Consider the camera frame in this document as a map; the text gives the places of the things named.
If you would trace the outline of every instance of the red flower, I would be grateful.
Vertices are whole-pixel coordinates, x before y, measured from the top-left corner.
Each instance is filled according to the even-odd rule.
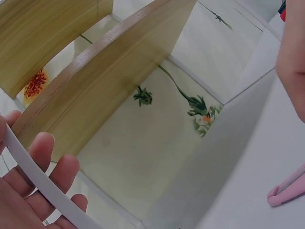
[[[28,99],[39,95],[45,88],[48,77],[43,69],[41,69],[31,81],[24,87],[24,98]]]

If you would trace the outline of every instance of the white paper strip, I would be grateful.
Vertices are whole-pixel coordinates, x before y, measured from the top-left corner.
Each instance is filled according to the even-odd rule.
[[[6,128],[4,144],[31,182],[72,224],[78,229],[102,229],[46,176],[23,148],[9,126]]]

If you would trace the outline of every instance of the wooden board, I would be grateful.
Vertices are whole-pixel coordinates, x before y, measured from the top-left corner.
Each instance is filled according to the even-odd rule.
[[[112,13],[113,0],[0,2],[0,87],[11,97],[66,45]]]
[[[170,54],[195,2],[155,0],[86,49],[15,123],[22,144],[28,147],[38,132],[48,131],[56,138],[53,160],[78,154]]]

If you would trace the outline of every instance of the white wall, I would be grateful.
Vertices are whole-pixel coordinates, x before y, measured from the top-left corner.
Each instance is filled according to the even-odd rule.
[[[269,22],[282,5],[282,0],[242,0]]]
[[[264,109],[275,72],[228,103],[148,214],[147,229],[193,229],[240,160]]]

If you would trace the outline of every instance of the wooden panel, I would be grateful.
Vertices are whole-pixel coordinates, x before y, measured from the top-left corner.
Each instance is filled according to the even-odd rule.
[[[0,1],[0,87],[11,97],[67,44],[112,12],[113,0]]]
[[[155,0],[86,49],[13,126],[23,145],[48,131],[56,138],[53,160],[77,154],[170,54],[195,2]]]

